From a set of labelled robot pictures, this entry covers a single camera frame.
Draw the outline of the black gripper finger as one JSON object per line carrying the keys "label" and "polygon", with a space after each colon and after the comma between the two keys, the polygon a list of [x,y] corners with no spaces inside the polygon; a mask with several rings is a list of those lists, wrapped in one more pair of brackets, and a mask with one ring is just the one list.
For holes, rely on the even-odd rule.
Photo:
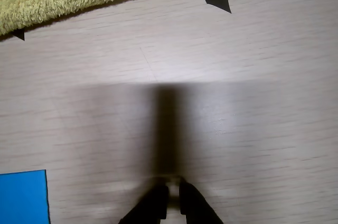
{"label": "black gripper finger", "polygon": [[223,224],[223,221],[218,217],[216,212],[194,185],[186,181],[180,182],[179,197],[180,213],[185,215],[187,224]]}
{"label": "black gripper finger", "polygon": [[120,224],[157,224],[166,219],[169,188],[156,185],[120,221]]}

